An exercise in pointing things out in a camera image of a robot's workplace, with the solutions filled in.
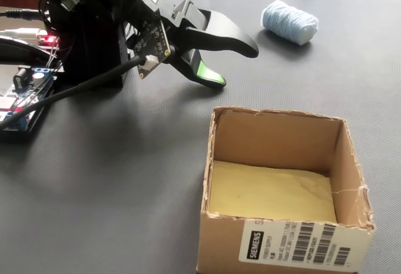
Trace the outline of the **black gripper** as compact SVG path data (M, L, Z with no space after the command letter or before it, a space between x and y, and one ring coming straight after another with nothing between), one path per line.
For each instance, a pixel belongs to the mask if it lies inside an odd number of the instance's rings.
M256 42L224 14L197 8L184 0L173 9L159 0L120 0L120 14L133 24L127 40L135 53L183 53L178 71L208 88L224 88L226 79L204 63L199 50L259 54Z

